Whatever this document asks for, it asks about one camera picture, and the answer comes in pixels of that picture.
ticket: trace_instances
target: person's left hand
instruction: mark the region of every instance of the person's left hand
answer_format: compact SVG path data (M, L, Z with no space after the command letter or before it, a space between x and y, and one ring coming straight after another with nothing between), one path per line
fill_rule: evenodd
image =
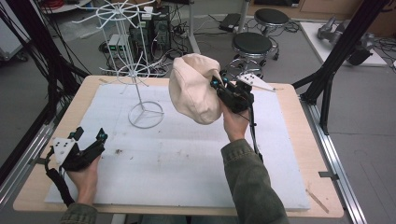
M77 203L93 204L96 195L96 184L98 182L98 163L101 156L98 156L86 169L72 172L68 171L70 179L78 190Z

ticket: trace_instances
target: green sleeve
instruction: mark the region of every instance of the green sleeve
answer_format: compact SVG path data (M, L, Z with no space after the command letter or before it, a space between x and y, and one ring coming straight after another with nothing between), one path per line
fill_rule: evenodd
M221 154L240 223L289 223L265 166L248 142L231 142Z
M72 203L61 218L61 224L94 224L97 210L83 203Z

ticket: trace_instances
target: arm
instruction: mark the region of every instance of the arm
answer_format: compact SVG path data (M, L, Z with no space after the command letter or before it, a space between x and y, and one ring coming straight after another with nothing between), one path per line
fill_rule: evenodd
M259 156L245 140L248 112L236 115L220 102L230 144L221 150L224 171L241 223L289 223Z
M92 206L96 194L97 166L100 156L89 167L78 172L67 172L78 189L78 200L70 204L61 218L62 224L93 224L97 210Z

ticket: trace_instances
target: white foam board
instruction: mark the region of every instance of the white foam board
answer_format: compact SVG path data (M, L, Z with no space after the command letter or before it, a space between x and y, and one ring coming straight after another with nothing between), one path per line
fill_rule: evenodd
M303 28L305 36L308 38L309 43L314 49L315 53L320 58L320 61L324 63L327 57L329 57L332 51L332 44L329 40L318 38L318 29L322 27L325 23L315 23L315 22L300 22ZM370 50L373 55L371 55L366 61L364 61L359 66L387 66L387 63L372 49ZM343 65L351 65L348 62L344 62Z
M228 143L222 118L200 125L176 112L167 87L139 86L143 101L159 103L163 121L150 129L131 125L135 86L100 86L81 127L87 147L100 128L108 134L99 163L96 203L234 207L220 149ZM256 137L272 186L288 210L309 209L297 161L276 94L254 91ZM77 191L66 178L74 197ZM51 186L46 202L61 203Z

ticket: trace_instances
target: wooden table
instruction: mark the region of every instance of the wooden table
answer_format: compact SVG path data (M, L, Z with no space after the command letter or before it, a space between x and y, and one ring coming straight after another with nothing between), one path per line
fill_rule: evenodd
M82 83L76 97L68 107L64 117L55 130L53 136L66 138L81 122L86 110L91 104L97 88L102 83L113 82L115 77L90 76ZM149 85L168 85L167 78L148 78ZM322 178L318 172L327 171L320 155L318 145L309 127L304 111L300 105L297 93L290 84L271 84L276 88L276 94L284 115L290 140L294 148L297 162L303 176L305 190L311 209L303 212L288 212L290 217L341 217L344 210L340 204L330 178ZM47 146L41 155L45 158L50 147ZM52 160L50 167L55 167ZM14 202L17 211L65 211L66 206L61 203L45 203L44 199L50 189L51 180L45 174L44 165L37 164ZM178 214L178 215L208 215L208 216L236 216L235 209L203 208L203 207L164 207L141 205L97 204L101 213L122 214Z

